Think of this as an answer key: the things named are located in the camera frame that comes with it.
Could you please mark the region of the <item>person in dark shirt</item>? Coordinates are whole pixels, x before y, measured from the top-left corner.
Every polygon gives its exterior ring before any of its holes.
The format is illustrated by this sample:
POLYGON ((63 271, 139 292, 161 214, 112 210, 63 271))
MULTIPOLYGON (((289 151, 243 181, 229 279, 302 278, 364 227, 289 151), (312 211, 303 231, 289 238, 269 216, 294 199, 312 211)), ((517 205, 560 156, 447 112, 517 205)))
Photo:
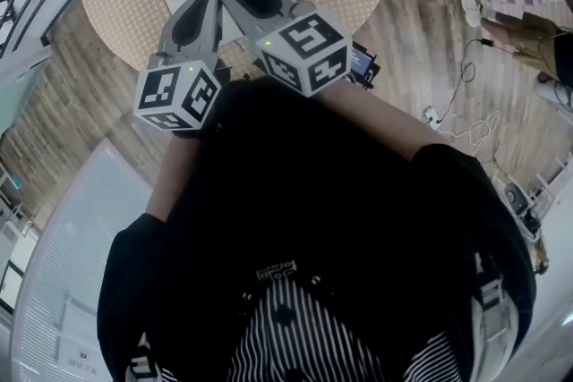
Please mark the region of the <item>person in dark shirt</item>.
POLYGON ((429 145, 411 159, 319 99, 265 77, 234 81, 208 125, 189 212, 144 213, 119 232, 98 302, 113 382, 168 382, 148 339, 175 285, 234 272, 397 277, 429 287, 468 362, 492 382, 530 327, 529 250, 481 163, 429 145))

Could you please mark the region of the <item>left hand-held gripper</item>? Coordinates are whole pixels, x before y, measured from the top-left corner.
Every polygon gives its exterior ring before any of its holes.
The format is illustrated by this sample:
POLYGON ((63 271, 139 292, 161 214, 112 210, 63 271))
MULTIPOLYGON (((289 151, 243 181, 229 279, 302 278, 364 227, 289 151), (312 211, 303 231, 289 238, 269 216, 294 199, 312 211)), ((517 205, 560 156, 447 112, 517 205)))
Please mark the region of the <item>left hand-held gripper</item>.
POLYGON ((201 131, 229 83, 229 67, 216 54, 219 40, 220 0, 187 0, 138 77, 135 116, 163 132, 201 131))

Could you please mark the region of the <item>person's right forearm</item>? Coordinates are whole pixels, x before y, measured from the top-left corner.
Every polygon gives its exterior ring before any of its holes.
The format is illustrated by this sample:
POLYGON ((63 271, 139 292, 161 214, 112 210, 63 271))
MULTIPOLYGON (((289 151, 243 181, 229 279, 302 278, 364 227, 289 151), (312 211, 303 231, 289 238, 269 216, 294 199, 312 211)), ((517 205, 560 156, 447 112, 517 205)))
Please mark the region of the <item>person's right forearm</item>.
POLYGON ((405 159, 426 146, 447 144, 431 127, 349 81, 332 83, 319 99, 405 159))

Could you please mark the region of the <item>white power strip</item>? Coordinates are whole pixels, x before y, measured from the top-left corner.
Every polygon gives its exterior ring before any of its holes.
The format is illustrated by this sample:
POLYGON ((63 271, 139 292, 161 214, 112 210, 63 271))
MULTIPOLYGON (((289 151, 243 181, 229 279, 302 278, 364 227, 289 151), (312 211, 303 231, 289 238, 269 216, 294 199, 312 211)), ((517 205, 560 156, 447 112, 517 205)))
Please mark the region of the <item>white power strip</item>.
POLYGON ((433 106, 428 106, 424 109, 423 118, 425 123, 429 125, 434 131, 439 130, 441 125, 441 118, 433 106))

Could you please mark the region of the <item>person's left forearm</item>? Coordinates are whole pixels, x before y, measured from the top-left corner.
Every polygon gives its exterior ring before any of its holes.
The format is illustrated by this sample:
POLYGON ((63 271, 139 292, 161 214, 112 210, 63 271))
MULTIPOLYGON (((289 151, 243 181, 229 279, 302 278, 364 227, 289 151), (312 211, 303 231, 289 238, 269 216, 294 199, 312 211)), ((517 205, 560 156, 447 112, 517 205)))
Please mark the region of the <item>person's left forearm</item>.
POLYGON ((146 213, 162 223, 172 215, 189 212, 196 201, 196 174, 201 167, 210 139, 173 136, 162 157, 146 213))

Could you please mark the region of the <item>small blue screen device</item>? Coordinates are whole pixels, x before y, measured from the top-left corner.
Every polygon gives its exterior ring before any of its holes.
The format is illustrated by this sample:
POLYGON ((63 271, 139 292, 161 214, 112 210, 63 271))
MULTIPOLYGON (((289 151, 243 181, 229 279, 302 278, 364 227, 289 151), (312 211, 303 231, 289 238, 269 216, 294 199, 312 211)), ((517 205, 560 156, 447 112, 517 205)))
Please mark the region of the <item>small blue screen device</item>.
POLYGON ((371 55, 366 47, 353 42, 351 53, 351 80, 366 90, 374 89, 374 79, 381 67, 376 63, 377 55, 371 55))

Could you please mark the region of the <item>teal glass panel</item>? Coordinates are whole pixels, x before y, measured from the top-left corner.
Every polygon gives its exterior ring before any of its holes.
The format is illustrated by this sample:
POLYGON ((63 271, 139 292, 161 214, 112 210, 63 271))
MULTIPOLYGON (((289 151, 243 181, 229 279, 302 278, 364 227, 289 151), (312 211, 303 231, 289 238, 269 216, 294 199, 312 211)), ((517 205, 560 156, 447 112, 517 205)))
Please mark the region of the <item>teal glass panel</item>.
POLYGON ((51 48, 0 59, 0 136, 14 123, 51 57, 51 48))

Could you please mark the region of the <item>white paper label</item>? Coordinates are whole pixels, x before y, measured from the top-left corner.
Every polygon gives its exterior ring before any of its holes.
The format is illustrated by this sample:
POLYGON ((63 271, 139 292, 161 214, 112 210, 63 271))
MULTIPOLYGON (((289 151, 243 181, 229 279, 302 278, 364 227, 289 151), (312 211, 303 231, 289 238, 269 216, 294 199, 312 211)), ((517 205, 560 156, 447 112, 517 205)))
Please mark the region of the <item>white paper label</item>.
POLYGON ((57 367, 84 382, 111 382, 99 350, 91 343, 62 335, 57 348, 57 367))

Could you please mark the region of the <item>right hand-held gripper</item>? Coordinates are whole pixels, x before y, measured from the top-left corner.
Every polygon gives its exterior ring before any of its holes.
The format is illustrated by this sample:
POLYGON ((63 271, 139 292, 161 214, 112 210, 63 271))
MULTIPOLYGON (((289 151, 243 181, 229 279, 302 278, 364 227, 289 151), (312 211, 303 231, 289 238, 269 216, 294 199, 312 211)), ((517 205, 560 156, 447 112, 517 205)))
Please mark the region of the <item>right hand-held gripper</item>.
POLYGON ((327 9, 288 17, 302 0, 221 0, 262 69, 310 97, 350 72, 352 39, 327 9))

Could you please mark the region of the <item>grey round device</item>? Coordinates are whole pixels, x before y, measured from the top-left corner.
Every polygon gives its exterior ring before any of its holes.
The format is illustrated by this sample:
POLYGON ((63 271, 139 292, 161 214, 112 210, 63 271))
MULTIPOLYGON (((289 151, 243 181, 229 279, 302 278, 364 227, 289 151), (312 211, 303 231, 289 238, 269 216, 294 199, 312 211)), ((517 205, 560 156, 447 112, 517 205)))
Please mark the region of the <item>grey round device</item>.
POLYGON ((534 91, 538 97, 573 113, 573 89, 549 79, 546 82, 535 81, 534 91))

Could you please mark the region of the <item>black white striped shirt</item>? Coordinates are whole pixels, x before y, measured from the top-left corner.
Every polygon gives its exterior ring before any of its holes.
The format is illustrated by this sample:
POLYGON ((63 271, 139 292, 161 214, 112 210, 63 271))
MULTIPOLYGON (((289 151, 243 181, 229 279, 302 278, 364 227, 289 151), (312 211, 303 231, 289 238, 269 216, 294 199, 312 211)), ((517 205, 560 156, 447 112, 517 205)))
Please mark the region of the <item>black white striped shirt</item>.
POLYGON ((397 277, 260 278, 175 285, 148 339, 168 382, 467 382, 429 287, 397 277))

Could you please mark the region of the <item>white ribbed panel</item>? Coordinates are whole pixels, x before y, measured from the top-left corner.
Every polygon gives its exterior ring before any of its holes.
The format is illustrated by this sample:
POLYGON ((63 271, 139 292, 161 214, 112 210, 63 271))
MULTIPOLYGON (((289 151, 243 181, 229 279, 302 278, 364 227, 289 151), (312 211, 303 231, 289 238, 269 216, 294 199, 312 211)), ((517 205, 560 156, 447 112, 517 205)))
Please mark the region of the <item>white ribbed panel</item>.
POLYGON ((11 331, 13 382, 84 382, 57 367, 59 339, 70 336, 100 351, 97 307, 110 246, 150 193, 102 140, 48 219, 24 272, 11 331))

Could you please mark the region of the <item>grey device on floor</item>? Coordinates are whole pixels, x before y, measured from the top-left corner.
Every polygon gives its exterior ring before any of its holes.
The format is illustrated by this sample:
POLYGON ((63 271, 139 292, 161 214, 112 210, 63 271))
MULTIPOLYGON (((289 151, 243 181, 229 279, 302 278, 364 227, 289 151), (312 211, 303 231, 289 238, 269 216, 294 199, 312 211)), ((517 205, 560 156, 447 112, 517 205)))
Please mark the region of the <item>grey device on floor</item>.
POLYGON ((537 243, 541 237, 541 221, 527 196, 514 182, 507 183, 503 193, 525 240, 531 244, 537 243))

